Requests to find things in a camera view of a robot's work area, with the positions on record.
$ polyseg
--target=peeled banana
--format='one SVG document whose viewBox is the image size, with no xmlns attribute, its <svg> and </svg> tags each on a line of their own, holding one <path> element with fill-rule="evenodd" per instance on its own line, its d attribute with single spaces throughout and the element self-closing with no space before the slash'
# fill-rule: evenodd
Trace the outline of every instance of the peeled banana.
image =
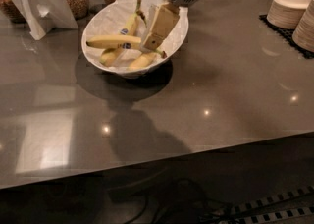
<svg viewBox="0 0 314 224">
<path fill-rule="evenodd" d="M 167 57 L 166 53 L 164 51 L 160 51 L 159 49 L 149 53 L 142 53 L 138 58 L 129 64 L 128 71 L 137 71 L 149 66 L 152 64 L 158 54 L 161 55 L 162 58 Z"/>
<path fill-rule="evenodd" d="M 143 15 L 143 12 L 140 10 L 140 6 L 141 0 L 137 0 L 135 12 L 129 16 L 123 29 L 121 29 L 120 34 L 135 35 L 138 27 L 138 16 L 140 16 L 146 23 L 145 16 Z M 99 58 L 99 62 L 106 67 L 110 67 L 118 58 L 118 56 L 123 53 L 123 51 L 124 48 L 107 48 L 102 52 Z"/>
<path fill-rule="evenodd" d="M 87 46 L 94 48 L 123 48 L 137 49 L 140 48 L 140 37 L 130 35 L 96 35 L 87 41 Z"/>
</svg>

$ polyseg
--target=gray countertop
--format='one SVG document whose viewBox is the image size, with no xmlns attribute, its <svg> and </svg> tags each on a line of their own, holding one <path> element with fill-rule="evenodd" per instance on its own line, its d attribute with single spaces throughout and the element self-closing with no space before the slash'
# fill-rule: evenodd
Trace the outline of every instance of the gray countertop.
<svg viewBox="0 0 314 224">
<path fill-rule="evenodd" d="M 313 132 L 314 60 L 259 20 L 271 2 L 196 3 L 181 50 L 136 81 L 86 61 L 91 17 L 40 41 L 1 17 L 0 188 Z"/>
</svg>

